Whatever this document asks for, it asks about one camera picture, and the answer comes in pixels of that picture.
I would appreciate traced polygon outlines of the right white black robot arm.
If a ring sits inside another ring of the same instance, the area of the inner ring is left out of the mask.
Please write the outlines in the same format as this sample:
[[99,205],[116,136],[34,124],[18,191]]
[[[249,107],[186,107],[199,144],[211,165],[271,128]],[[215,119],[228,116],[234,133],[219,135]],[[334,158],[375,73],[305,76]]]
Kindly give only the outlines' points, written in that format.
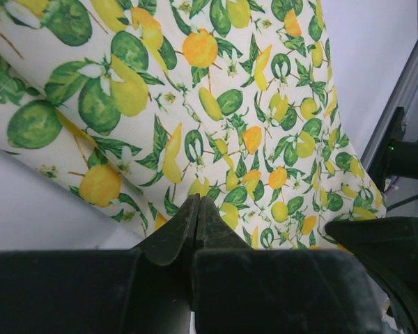
[[[404,116],[403,108],[395,110],[370,165],[369,175],[379,190],[391,176],[418,180],[418,143],[403,140]],[[396,324],[405,333],[418,333],[418,217],[330,222],[325,230],[387,293]]]

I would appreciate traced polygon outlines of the lemon print skirt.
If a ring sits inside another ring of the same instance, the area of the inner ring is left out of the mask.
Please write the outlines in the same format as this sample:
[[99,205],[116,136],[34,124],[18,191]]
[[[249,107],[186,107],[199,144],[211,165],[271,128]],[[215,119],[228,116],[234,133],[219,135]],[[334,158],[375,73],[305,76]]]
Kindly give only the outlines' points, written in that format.
[[0,148],[142,237],[194,194],[255,249],[386,212],[320,1],[0,1]]

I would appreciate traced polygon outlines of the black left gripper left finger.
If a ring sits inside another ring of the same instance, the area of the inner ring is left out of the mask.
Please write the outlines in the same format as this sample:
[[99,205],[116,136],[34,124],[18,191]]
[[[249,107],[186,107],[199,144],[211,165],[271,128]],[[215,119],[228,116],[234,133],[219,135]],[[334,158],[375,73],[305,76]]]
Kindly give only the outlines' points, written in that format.
[[137,246],[0,252],[0,333],[188,333],[199,197]]

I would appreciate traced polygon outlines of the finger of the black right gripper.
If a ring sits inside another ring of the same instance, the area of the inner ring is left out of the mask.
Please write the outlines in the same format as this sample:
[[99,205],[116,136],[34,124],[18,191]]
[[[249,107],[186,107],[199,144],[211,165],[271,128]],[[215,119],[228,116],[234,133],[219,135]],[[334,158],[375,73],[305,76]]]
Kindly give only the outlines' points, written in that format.
[[364,265],[405,333],[418,333],[418,217],[332,221],[326,233]]

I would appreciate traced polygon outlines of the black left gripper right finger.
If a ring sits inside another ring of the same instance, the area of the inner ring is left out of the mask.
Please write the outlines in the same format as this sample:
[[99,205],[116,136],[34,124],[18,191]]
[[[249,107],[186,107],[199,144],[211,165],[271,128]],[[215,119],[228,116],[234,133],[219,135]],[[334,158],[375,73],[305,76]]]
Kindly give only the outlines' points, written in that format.
[[199,204],[197,333],[381,333],[364,267],[342,250],[254,250]]

